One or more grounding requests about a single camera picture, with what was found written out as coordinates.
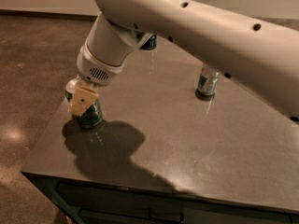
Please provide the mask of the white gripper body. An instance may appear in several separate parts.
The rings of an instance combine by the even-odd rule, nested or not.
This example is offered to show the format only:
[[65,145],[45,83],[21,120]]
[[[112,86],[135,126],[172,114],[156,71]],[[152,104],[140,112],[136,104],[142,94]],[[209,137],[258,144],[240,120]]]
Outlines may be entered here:
[[113,66],[101,62],[84,45],[81,47],[77,58],[77,68],[78,75],[84,81],[94,83],[97,86],[107,86],[122,71],[123,65]]

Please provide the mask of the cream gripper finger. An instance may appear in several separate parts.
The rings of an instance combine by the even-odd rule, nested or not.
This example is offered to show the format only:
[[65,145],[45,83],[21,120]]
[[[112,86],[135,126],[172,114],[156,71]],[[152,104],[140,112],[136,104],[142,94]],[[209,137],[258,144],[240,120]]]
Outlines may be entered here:
[[97,100],[96,91],[76,86],[69,106],[69,112],[75,116],[82,116],[86,110]]
[[65,85],[65,91],[68,93],[74,93],[80,81],[80,77],[70,79]]

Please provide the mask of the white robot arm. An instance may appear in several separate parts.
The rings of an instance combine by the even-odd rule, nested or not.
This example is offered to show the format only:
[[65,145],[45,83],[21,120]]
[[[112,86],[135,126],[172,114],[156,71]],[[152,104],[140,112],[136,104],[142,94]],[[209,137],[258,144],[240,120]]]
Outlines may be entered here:
[[299,32],[193,0],[95,0],[70,111],[82,115],[126,57],[159,35],[299,120]]

